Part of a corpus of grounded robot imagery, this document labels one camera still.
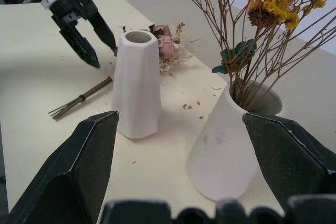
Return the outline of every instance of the bundle of twigs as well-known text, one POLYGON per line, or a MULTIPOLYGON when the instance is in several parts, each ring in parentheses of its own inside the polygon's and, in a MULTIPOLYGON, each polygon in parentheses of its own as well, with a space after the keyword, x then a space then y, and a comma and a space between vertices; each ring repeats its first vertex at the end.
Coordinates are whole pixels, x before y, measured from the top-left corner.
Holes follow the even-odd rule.
POLYGON ((77 104, 83 102, 86 100, 86 98, 90 97, 97 91, 101 90, 103 87, 107 86, 113 81, 113 76, 108 76, 104 81, 99 83, 98 85, 94 86, 89 91, 85 92, 84 94, 81 94, 79 97, 73 99, 72 101, 64 104, 63 106, 54 109, 50 111, 48 114, 51 114, 50 116, 52 119, 58 120, 61 116, 63 116, 65 113, 67 113, 70 109, 75 107, 77 104))

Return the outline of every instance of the white table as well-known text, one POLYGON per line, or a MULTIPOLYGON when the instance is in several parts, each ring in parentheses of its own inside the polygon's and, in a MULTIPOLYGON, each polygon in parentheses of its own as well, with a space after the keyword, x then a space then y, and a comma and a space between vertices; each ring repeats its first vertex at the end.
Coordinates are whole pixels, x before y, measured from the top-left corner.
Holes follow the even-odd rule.
MULTIPOLYGON (((98 0, 98 9, 115 36, 151 24, 125 0, 98 0)), ((9 209, 15 205, 45 159, 87 117, 108 111, 108 86, 56 122, 48 111, 70 101, 113 73, 112 52, 81 22, 81 31, 97 52, 102 68, 96 70, 72 51, 58 27, 39 4, 0 6, 0 120, 9 209)), ((105 201, 125 198, 166 200, 173 216, 196 206, 213 215, 215 203, 193 187, 185 161, 226 82, 193 57, 162 76, 163 113, 160 129, 132 141, 117 134, 105 201), (192 110, 184 110, 191 104, 192 110)), ((267 205, 281 211, 259 173, 239 201, 250 210, 267 205)))

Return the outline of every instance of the white vase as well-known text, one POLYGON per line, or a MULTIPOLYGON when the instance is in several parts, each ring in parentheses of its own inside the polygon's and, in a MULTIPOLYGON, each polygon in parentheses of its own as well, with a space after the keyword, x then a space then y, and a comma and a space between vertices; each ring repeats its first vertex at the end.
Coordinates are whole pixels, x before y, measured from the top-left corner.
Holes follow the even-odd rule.
MULTIPOLYGON (((247 189, 258 161, 242 121, 246 113, 231 98, 229 84, 219 97, 187 159, 187 173, 195 187, 212 200, 239 198, 247 189)), ((265 93, 262 86, 257 94, 265 93)), ((264 98, 270 114, 281 116, 280 98, 270 91, 264 98)))
POLYGON ((143 138, 158 131, 161 114, 159 47, 147 31, 121 35, 112 92, 118 132, 143 138))

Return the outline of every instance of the hexagonal vase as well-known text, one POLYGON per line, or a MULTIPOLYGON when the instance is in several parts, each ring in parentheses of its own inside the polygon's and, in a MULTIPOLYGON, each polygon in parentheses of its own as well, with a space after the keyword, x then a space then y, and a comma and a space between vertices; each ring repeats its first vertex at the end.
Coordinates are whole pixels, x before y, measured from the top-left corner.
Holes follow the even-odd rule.
POLYGON ((161 114, 159 47, 147 31, 121 35, 112 92, 118 132, 143 138, 158 131, 161 114))

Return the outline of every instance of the pink rose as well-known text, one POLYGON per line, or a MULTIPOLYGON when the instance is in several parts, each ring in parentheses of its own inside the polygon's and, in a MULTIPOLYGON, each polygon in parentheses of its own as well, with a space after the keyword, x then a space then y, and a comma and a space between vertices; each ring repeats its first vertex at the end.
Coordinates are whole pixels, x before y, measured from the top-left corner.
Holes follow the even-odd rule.
POLYGON ((161 36, 167 36, 170 35, 170 29, 169 26, 164 26, 164 25, 157 25, 154 27, 154 31, 158 31, 158 30, 163 30, 163 35, 161 36))
POLYGON ((159 38, 159 51, 163 54, 163 58, 170 59, 175 54, 175 46, 169 35, 159 38))

